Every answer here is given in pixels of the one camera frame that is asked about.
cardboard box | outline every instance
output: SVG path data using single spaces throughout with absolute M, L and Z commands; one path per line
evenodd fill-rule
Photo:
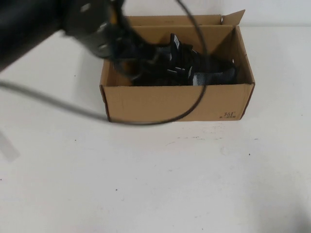
M 238 84 L 210 85 L 199 106 L 182 121 L 240 120 L 255 87 L 238 24 L 245 11 L 227 16 L 196 16 L 210 53 L 233 60 L 239 69 Z M 170 34 L 182 43 L 202 47 L 187 16 L 129 17 L 133 28 L 150 43 L 168 43 Z M 198 99 L 202 86 L 131 86 L 130 81 L 104 62 L 100 90 L 110 119 L 153 122 L 187 111 Z

black cord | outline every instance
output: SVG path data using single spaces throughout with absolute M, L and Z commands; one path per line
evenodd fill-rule
M 199 39 L 200 39 L 200 41 L 202 43 L 202 46 L 203 46 L 203 53 L 204 53 L 205 56 L 208 56 L 207 46 L 206 46 L 206 43 L 205 43 L 205 40 L 204 40 L 203 33 L 202 33 L 201 29 L 199 28 L 195 18 L 190 13 L 190 11 L 187 9 L 187 7 L 181 2 L 181 0 L 176 0 L 176 1 L 183 8 L 183 10 L 187 13 L 190 21 L 195 26 L 195 29 L 197 31 L 197 34 L 198 34 Z M 20 95 L 27 96 L 27 97 L 35 99 L 37 101 L 49 104 L 51 106 L 54 106 L 54 107 L 66 110 L 68 112 L 71 112 L 71 113 L 74 113 L 74 114 L 77 114 L 77 115 L 81 115 L 83 117 L 88 117 L 88 118 L 91 118 L 91 119 L 94 119 L 94 120 L 100 120 L 100 121 L 108 121 L 108 118 L 103 116 L 103 115 L 100 115 L 100 114 L 97 114 L 97 113 L 94 113 L 94 112 L 82 109 L 80 107 L 71 105 L 69 103 L 65 103 L 63 101 L 57 100 L 57 99 L 55 99 L 53 97 L 47 96 L 47 95 L 45 95 L 43 93 L 40 93 L 40 92 L 35 91 L 35 90 L 31 90 L 31 89 L 26 88 L 26 87 L 21 86 L 21 85 L 17 85 L 17 84 L 6 82 L 6 81 L 0 81 L 0 88 L 5 89 L 5 90 L 9 90 L 9 91 L 12 91 L 12 92 L 15 92 L 15 93 L 18 93 Z M 194 105 L 189 110 L 187 110 L 185 113 L 183 113 L 183 114 L 181 114 L 181 115 L 179 115 L 177 117 L 174 117 L 174 118 L 171 118 L 171 119 L 168 119 L 168 120 L 164 120 L 164 121 L 151 122 L 151 123 L 125 122 L 125 121 L 122 121 L 122 120 L 112 119 L 113 123 L 118 123 L 118 124 L 123 124 L 123 125 L 132 125 L 132 126 L 152 126 L 152 125 L 167 124 L 167 123 L 171 123 L 171 122 L 175 122 L 175 121 L 181 120 L 184 117 L 188 116 L 190 113 L 192 113 L 197 108 L 197 106 L 200 104 L 200 102 L 203 99 L 203 96 L 204 96 L 204 94 L 206 92 L 206 89 L 207 89 L 207 86 L 204 85 L 203 88 L 202 88 L 202 92 L 201 92 L 199 98 L 197 99 L 197 101 L 194 103 Z

